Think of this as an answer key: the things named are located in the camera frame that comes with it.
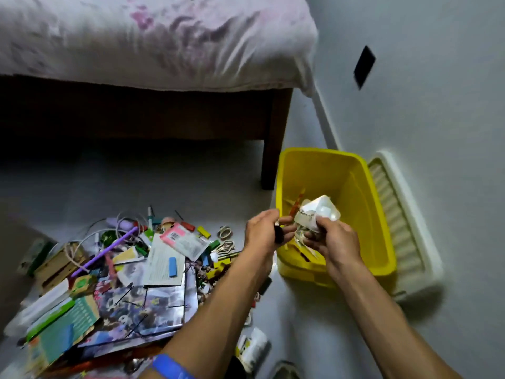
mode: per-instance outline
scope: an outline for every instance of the wall outlet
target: wall outlet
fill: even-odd
[[[368,45],[365,46],[361,52],[360,59],[357,60],[356,67],[354,69],[354,79],[356,80],[359,89],[363,87],[365,80],[367,79],[372,66],[375,63],[374,53],[370,50]]]

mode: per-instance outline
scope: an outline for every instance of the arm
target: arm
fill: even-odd
[[[401,308],[365,267],[356,232],[347,224],[317,218],[324,240],[307,240],[326,259],[382,375],[396,378],[460,378],[411,328]]]
[[[193,318],[175,334],[161,353],[169,355],[199,379],[224,376],[251,303],[272,269],[274,223],[278,210],[267,210],[249,220],[240,256],[219,281]],[[281,224],[291,218],[281,218]],[[285,226],[284,243],[294,237],[296,226]],[[161,379],[148,369],[140,379]]]

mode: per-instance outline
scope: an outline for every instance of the plastic bin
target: plastic bin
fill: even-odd
[[[356,154],[314,148],[289,148],[281,153],[275,203],[281,216],[305,188],[304,199],[327,195],[360,237],[361,256],[376,277],[395,272],[396,257],[386,218],[365,161]],[[295,240],[277,250],[279,273],[285,277],[334,286],[324,258]]]

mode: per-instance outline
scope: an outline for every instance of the bed leg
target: bed leg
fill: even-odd
[[[275,89],[272,98],[272,113],[267,127],[263,145],[263,162],[261,166],[261,186],[263,190],[273,190],[279,155],[286,129],[287,114],[293,89]]]

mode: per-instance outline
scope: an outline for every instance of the pink floral bedsheet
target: pink floral bedsheet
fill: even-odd
[[[305,0],[0,0],[0,74],[311,95],[317,36]]]

